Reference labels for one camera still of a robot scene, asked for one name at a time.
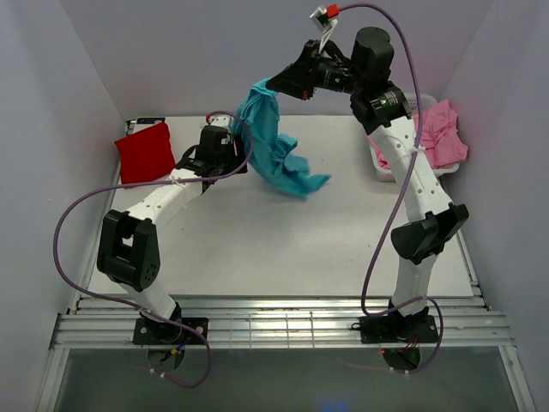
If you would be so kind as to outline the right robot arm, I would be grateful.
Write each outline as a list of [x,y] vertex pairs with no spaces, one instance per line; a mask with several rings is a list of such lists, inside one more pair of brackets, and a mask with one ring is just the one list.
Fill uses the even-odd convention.
[[354,117],[383,153],[401,185],[408,222],[388,227],[398,254],[396,287],[386,312],[366,312],[353,329],[363,343],[435,342],[442,325],[430,315],[427,291],[445,244],[468,218],[441,187],[416,144],[416,119],[404,93],[389,79],[394,49],[387,32],[363,27],[350,57],[331,40],[309,40],[297,60],[267,82],[275,92],[308,100],[318,88],[349,94]]

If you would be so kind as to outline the teal t shirt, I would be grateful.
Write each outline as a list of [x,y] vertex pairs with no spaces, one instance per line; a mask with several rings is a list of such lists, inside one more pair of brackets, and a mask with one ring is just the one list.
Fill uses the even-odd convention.
[[255,171],[277,191],[307,198],[326,185],[330,176],[311,173],[309,161],[293,152],[298,141],[279,132],[277,93],[267,87],[267,82],[262,79],[251,86],[236,112],[232,133],[243,133],[247,125],[253,135],[250,164]]

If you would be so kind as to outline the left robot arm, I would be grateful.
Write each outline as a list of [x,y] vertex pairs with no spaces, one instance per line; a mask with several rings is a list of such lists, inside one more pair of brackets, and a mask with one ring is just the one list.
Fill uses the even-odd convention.
[[201,131],[199,143],[187,149],[169,173],[166,185],[154,189],[124,211],[110,210],[103,219],[98,271],[126,291],[142,310],[159,314],[152,332],[162,342],[182,332],[181,309],[157,279],[160,273],[158,229],[188,203],[200,197],[219,176],[247,171],[244,142],[230,131],[228,116],[215,116]]

